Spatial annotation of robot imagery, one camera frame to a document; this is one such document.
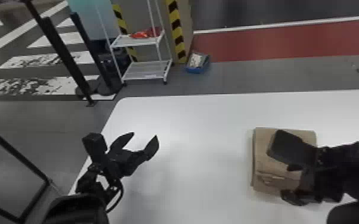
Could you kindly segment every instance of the white wire shelf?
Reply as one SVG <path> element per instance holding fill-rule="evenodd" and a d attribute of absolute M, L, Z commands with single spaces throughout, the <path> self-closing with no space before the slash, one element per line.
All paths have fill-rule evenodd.
<path fill-rule="evenodd" d="M 158 45 L 164 36 L 164 30 L 161 31 L 160 36 L 156 38 L 139 38 L 134 39 L 129 35 L 119 35 L 112 45 L 111 48 L 119 48 L 124 46 L 145 46 L 145 45 Z"/>
<path fill-rule="evenodd" d="M 122 80 L 165 79 L 172 60 L 133 62 L 127 68 Z"/>

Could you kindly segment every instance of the black and yellow hazard stripe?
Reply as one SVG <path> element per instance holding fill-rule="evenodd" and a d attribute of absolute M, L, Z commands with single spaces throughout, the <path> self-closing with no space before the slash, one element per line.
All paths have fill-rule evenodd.
<path fill-rule="evenodd" d="M 113 4 L 113 11 L 117 17 L 117 23 L 118 23 L 118 26 L 120 27 L 121 33 L 124 35 L 127 35 L 128 28 L 126 26 L 125 20 L 122 17 L 122 11 L 121 11 L 120 5 Z M 128 49 L 128 54 L 132 57 L 133 61 L 138 61 L 138 55 L 137 55 L 136 50 L 131 46 L 127 47 L 127 49 Z"/>
<path fill-rule="evenodd" d="M 175 53 L 178 56 L 179 63 L 187 62 L 187 52 L 185 50 L 184 35 L 181 27 L 180 12 L 176 0 L 166 0 L 168 13 L 172 29 L 172 37 L 175 42 Z"/>

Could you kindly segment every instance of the blue tray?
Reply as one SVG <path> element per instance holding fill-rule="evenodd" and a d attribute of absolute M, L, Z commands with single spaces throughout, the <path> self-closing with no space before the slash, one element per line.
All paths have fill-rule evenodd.
<path fill-rule="evenodd" d="M 206 71 L 206 69 L 208 69 L 210 65 L 210 57 L 207 56 L 206 57 L 206 60 L 205 60 L 205 63 L 203 63 L 203 66 L 201 67 L 186 67 L 186 71 L 189 72 L 189 73 L 192 73 L 192 74 L 201 74 L 203 72 Z"/>

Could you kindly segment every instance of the cardboard box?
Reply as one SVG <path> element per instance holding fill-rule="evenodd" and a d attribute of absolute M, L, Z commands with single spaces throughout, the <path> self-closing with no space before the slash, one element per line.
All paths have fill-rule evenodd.
<path fill-rule="evenodd" d="M 254 190 L 280 195 L 282 189 L 295 189 L 299 185 L 301 172 L 288 172 L 287 165 L 267 155 L 271 138 L 278 129 L 257 127 L 253 133 L 252 183 Z M 303 139 L 304 142 L 317 146 L 316 134 L 311 130 L 282 129 Z"/>

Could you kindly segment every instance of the red object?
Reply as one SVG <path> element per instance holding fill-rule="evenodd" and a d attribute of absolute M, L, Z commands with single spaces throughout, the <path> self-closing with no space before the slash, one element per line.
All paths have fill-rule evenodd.
<path fill-rule="evenodd" d="M 129 36 L 134 39 L 148 38 L 148 35 L 143 31 L 139 31 L 139 32 L 130 34 Z"/>
<path fill-rule="evenodd" d="M 156 29 L 156 36 L 160 36 L 160 34 L 162 33 L 162 28 L 161 27 L 155 27 L 155 29 Z M 143 30 L 143 31 L 139 31 L 139 32 L 130 34 L 129 36 L 134 38 L 134 39 L 154 38 L 155 37 L 152 27 L 147 29 L 147 30 Z"/>
<path fill-rule="evenodd" d="M 359 55 L 359 21 L 195 35 L 193 49 L 213 62 Z"/>

